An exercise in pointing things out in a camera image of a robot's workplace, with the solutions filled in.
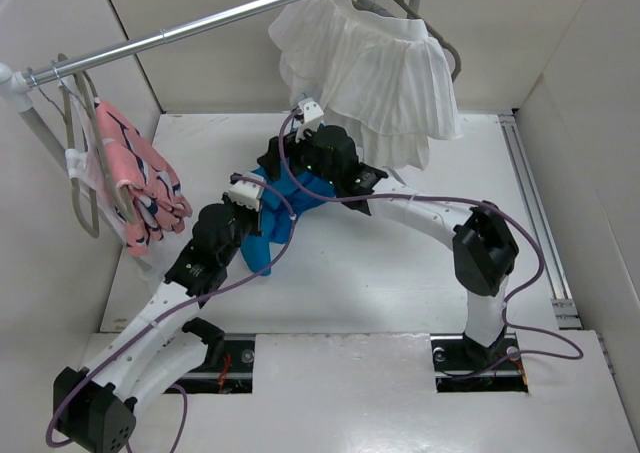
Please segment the blue t shirt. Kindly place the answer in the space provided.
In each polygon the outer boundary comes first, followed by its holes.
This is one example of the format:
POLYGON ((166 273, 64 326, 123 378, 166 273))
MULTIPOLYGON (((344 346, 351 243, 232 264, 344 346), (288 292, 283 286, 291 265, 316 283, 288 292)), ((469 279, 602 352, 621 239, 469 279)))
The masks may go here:
MULTIPOLYGON (((316 208, 324 201, 304 193, 281 168, 280 178, 268 178, 266 171, 259 167, 252 174, 261 176, 265 182, 277 190, 290 204, 293 212, 300 217, 306 211, 316 208)), ((281 199, 271 190, 262 195, 259 236, 249 235, 241 246, 241 254, 247 267, 256 273, 271 263, 271 244, 285 245, 291 231, 289 210, 281 199)))

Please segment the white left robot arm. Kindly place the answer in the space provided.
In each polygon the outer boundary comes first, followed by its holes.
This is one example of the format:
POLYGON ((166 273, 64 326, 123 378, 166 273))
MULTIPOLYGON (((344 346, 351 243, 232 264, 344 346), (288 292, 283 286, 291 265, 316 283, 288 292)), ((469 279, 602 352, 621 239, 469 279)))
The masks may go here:
POLYGON ((227 192, 200 211, 190 241, 144 308, 93 360, 56 377, 50 447, 118 452, 157 397, 189 371, 220 363, 224 333, 200 312, 223 289, 244 240, 258 232, 261 207, 259 197, 227 192))

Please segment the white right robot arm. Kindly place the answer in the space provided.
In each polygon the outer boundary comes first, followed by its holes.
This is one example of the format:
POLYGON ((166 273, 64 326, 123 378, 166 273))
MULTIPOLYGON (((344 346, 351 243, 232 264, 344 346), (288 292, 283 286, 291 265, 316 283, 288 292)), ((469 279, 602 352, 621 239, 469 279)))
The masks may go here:
POLYGON ((333 195, 351 210, 399 223, 447 247, 455 277, 467 292, 462 354, 476 367, 497 357, 505 332, 505 290, 519 248, 493 204, 464 208, 450 200, 422 201, 421 193, 362 162, 338 126, 320 126, 303 139, 293 132, 273 137, 257 163, 268 180, 333 195))

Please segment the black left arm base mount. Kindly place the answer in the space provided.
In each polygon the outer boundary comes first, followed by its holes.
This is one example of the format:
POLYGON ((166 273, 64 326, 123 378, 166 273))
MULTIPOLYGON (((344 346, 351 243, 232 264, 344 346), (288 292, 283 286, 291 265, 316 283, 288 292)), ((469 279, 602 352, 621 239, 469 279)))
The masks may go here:
POLYGON ((200 365, 175 381, 188 394, 249 394, 253 386, 256 336, 227 334, 201 318, 182 330, 197 336, 207 351, 200 365))

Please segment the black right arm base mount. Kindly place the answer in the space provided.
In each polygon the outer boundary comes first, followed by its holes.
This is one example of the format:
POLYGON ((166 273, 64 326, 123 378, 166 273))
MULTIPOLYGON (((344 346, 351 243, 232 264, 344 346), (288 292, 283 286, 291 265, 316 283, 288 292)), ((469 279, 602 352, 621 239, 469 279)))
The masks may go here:
POLYGON ((507 359, 518 347, 514 334, 500 337, 491 347, 476 345, 462 334, 430 337, 438 393, 527 393, 520 359, 507 359))

